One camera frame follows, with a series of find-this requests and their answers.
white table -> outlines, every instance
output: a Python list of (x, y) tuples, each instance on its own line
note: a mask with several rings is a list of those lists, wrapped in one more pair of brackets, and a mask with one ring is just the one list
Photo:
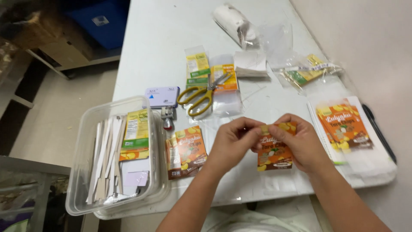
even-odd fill
[[(212, 20), (211, 12), (224, 0), (132, 0), (113, 100), (142, 95), (146, 88), (185, 86), (184, 49), (203, 45), (209, 57), (234, 54), (240, 47)], [(288, 21), (293, 26), (294, 50), (323, 57), (319, 47), (288, 0), (241, 0), (233, 2), (255, 25)], [(308, 99), (292, 88), (282, 88), (271, 74), (271, 81), (239, 80), (244, 116), (272, 123), (284, 113), (311, 121)], [(345, 91), (338, 78), (339, 91)], [(177, 109), (176, 130), (190, 127), (186, 113)], [(213, 205), (241, 204), (290, 196), (312, 194), (306, 174), (296, 168), (258, 172), (255, 153), (248, 152), (240, 164), (221, 180)], [(344, 170), (337, 168), (343, 175)], [(368, 179), (349, 178), (355, 188), (384, 185), (396, 173)], [(100, 219), (169, 211), (184, 193), (192, 178), (172, 182), (165, 200), (121, 213), (98, 215)]]

scissors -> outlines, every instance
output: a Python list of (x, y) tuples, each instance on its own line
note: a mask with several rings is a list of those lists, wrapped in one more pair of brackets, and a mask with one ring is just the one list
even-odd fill
[[(225, 82), (227, 79), (229, 79), (232, 75), (229, 75), (228, 73), (220, 76), (218, 79), (216, 79), (213, 83), (211, 83), (211, 78), (210, 74), (208, 77), (208, 86), (207, 87), (199, 87), (199, 86), (194, 86), (187, 88), (184, 90), (179, 96), (178, 96), (178, 104), (179, 105), (184, 105), (192, 101), (195, 97), (199, 96), (202, 93), (205, 93), (203, 97), (201, 97), (199, 100), (197, 100), (190, 108), (189, 111), (187, 112), (190, 117), (195, 117), (203, 114), (211, 105), (212, 105), (212, 93), (213, 90), (216, 88), (216, 86), (221, 83)], [(192, 95), (187, 97), (184, 101), (180, 101), (180, 99), (188, 92), (196, 90)], [(195, 107), (198, 107), (203, 101), (208, 101), (207, 105), (203, 110), (196, 112), (194, 114), (191, 113), (191, 110), (193, 110)]]

forearm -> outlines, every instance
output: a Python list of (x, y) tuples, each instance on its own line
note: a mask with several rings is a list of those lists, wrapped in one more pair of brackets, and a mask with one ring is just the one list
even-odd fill
[(157, 231), (200, 231), (222, 178), (206, 164), (160, 223)]
[(309, 178), (335, 232), (390, 231), (336, 169)]

blue bin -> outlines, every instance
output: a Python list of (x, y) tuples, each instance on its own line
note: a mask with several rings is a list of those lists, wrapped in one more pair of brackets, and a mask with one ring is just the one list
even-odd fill
[(110, 50), (123, 45), (128, 13), (128, 4), (124, 0), (86, 0), (83, 5), (71, 5), (71, 9), (63, 11), (104, 48)]

scissors blade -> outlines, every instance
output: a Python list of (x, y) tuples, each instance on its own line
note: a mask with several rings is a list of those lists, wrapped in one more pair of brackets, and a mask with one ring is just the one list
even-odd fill
[(226, 73), (224, 75), (221, 75), (218, 79), (216, 79), (213, 84), (211, 85), (211, 87), (213, 89), (216, 88), (217, 85), (219, 85), (220, 83), (224, 83), (225, 81), (227, 81), (232, 75), (229, 75), (229, 73)]

